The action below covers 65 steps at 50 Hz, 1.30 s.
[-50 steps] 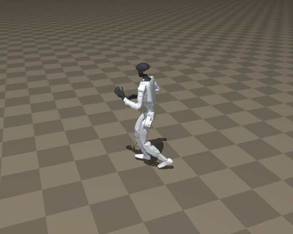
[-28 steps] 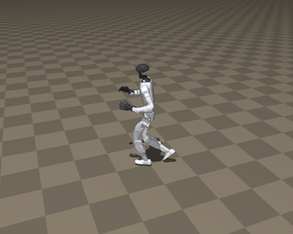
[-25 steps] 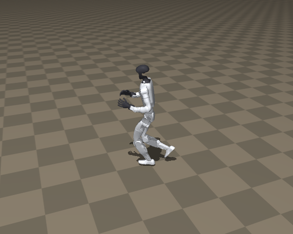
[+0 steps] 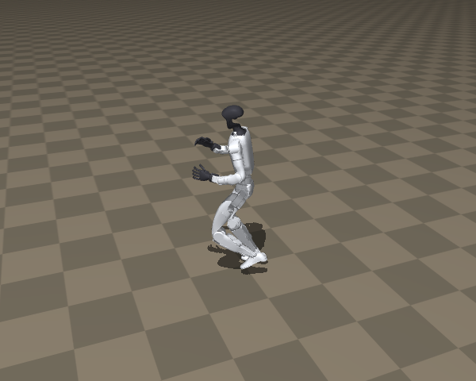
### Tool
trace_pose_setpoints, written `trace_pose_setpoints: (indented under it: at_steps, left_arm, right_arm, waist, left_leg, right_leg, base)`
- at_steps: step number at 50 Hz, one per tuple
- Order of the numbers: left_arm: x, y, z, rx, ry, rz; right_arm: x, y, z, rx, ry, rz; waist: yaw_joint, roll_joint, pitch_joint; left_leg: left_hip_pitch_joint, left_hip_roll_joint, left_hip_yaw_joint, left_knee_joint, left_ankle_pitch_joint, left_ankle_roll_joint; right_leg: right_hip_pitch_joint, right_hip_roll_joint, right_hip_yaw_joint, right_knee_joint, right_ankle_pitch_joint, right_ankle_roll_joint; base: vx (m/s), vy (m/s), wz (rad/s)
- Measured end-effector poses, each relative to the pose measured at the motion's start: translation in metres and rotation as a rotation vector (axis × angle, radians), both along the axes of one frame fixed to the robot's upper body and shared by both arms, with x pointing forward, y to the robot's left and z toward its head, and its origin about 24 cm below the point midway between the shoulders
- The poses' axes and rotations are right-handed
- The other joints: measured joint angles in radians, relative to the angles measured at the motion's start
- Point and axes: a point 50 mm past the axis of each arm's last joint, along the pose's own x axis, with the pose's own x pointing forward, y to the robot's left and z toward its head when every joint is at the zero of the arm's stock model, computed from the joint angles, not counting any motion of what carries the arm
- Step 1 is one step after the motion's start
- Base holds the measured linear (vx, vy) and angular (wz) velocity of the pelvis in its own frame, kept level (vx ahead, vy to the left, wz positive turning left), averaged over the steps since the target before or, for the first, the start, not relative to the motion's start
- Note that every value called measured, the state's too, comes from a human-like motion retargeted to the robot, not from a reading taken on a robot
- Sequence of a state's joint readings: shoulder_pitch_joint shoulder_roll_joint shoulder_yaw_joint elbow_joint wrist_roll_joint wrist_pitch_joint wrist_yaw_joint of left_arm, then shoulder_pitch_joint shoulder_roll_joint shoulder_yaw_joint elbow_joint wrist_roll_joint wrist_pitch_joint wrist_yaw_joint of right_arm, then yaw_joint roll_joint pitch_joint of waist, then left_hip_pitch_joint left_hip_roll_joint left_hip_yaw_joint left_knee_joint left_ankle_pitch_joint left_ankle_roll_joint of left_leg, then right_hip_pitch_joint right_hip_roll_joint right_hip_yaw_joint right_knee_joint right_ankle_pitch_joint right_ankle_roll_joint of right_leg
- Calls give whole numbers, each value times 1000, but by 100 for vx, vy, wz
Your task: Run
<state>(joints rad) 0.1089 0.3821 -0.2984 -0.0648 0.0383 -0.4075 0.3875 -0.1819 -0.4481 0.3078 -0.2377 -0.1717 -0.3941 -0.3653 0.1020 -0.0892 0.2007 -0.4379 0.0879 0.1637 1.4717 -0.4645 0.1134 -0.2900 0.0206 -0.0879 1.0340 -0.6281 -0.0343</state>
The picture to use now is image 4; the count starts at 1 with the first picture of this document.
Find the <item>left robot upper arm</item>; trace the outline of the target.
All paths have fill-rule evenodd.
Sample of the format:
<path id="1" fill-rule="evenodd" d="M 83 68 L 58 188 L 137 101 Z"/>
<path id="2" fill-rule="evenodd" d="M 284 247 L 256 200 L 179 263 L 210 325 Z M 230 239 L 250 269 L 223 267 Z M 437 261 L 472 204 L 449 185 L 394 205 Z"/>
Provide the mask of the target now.
<path id="1" fill-rule="evenodd" d="M 239 140 L 231 141 L 230 145 L 228 146 L 229 154 L 232 157 L 233 166 L 236 169 L 236 174 L 240 174 L 241 182 L 246 179 L 246 174 L 244 170 L 244 162 L 242 158 L 242 146 Z"/>

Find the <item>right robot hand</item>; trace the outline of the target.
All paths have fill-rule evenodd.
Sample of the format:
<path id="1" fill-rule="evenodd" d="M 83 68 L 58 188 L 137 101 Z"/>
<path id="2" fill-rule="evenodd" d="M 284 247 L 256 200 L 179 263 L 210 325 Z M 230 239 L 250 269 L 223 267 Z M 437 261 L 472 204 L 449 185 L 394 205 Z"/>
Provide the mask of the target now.
<path id="1" fill-rule="evenodd" d="M 195 144 L 201 144 L 205 147 L 211 148 L 211 151 L 213 151 L 215 148 L 221 149 L 221 146 L 219 144 L 213 143 L 208 137 L 199 137 L 196 141 Z"/>

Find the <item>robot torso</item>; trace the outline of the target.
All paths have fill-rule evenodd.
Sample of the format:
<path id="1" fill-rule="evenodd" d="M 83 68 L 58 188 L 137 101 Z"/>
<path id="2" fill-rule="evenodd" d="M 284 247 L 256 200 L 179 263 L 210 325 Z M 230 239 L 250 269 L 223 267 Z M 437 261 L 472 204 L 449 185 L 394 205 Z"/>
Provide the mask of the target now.
<path id="1" fill-rule="evenodd" d="M 246 130 L 246 128 L 242 127 L 243 129 Z M 232 133 L 234 133 L 234 136 L 232 136 Z M 244 162 L 244 170 L 246 174 L 246 179 L 241 182 L 236 184 L 236 193 L 240 193 L 240 191 L 244 191 L 246 193 L 246 200 L 251 197 L 253 190 L 254 190 L 254 181 L 251 179 L 251 174 L 254 169 L 254 156 L 253 156 L 253 150 L 252 150 L 252 144 L 251 144 L 251 135 L 249 131 L 245 133 L 245 135 L 242 136 L 237 136 L 236 132 L 233 132 L 230 134 L 230 137 L 228 139 L 228 146 L 230 145 L 231 141 L 233 140 L 239 140 L 240 144 L 242 146 L 242 158 Z M 228 152 L 229 154 L 229 152 Z M 230 154 L 229 154 L 230 155 Z M 231 161 L 232 157 L 230 155 Z M 233 162 L 232 162 L 233 165 Z M 233 166 L 234 168 L 234 166 Z M 234 171 L 236 173 L 236 169 L 234 168 Z"/>

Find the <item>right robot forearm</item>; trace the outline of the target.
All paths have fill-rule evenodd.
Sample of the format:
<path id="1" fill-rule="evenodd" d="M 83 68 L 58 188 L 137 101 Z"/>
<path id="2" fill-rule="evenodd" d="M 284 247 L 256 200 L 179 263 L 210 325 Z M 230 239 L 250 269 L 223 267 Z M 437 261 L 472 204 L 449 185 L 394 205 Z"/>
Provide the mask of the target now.
<path id="1" fill-rule="evenodd" d="M 220 145 L 220 146 L 221 146 L 221 145 Z M 220 153 L 220 154 L 228 154 L 228 145 L 222 145 L 222 146 L 221 146 L 221 149 L 215 148 L 213 151 L 214 151 L 216 154 L 217 154 L 217 153 Z"/>

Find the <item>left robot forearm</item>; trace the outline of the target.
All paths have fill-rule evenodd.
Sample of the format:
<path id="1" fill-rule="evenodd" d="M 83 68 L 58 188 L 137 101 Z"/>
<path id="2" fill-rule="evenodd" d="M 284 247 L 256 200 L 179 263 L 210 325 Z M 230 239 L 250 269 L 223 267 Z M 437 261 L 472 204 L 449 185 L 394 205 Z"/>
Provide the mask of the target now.
<path id="1" fill-rule="evenodd" d="M 226 175 L 226 176 L 214 176 L 212 175 L 212 182 L 218 185 L 234 185 L 241 181 L 240 174 Z"/>

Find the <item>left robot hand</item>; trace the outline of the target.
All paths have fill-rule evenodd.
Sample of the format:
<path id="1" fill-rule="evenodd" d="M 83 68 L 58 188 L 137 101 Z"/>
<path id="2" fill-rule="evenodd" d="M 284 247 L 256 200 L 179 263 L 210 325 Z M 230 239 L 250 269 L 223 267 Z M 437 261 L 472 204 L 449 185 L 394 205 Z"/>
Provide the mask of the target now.
<path id="1" fill-rule="evenodd" d="M 199 166 L 203 169 L 203 170 L 200 170 L 200 169 L 197 169 L 195 166 L 194 166 L 194 169 L 196 170 L 192 170 L 192 175 L 193 175 L 193 179 L 197 179 L 197 180 L 201 180 L 201 181 L 206 181 L 206 180 L 209 180 L 210 182 L 211 179 L 212 179 L 212 175 L 214 176 L 219 176 L 218 174 L 214 174 L 214 173 L 209 173 L 206 169 L 204 169 L 204 167 L 202 165 L 199 164 Z M 200 172 L 198 172 L 200 171 Z M 194 173 L 196 174 L 199 174 L 199 175 L 195 175 Z M 196 178 L 195 176 L 199 177 L 199 178 Z M 213 183 L 213 182 L 212 182 Z"/>

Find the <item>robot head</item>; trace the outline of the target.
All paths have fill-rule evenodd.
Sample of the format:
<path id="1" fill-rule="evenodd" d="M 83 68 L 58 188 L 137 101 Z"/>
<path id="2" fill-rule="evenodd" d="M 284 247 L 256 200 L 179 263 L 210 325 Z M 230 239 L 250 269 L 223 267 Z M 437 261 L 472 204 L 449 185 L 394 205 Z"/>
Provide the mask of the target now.
<path id="1" fill-rule="evenodd" d="M 235 120 L 243 114 L 244 111 L 240 106 L 228 106 L 222 111 L 222 117 L 226 119 L 228 129 L 233 129 L 237 136 L 245 135 L 247 130 L 243 129 L 240 124 L 233 123 L 232 119 Z M 234 133 L 232 133 L 232 136 L 234 136 Z"/>

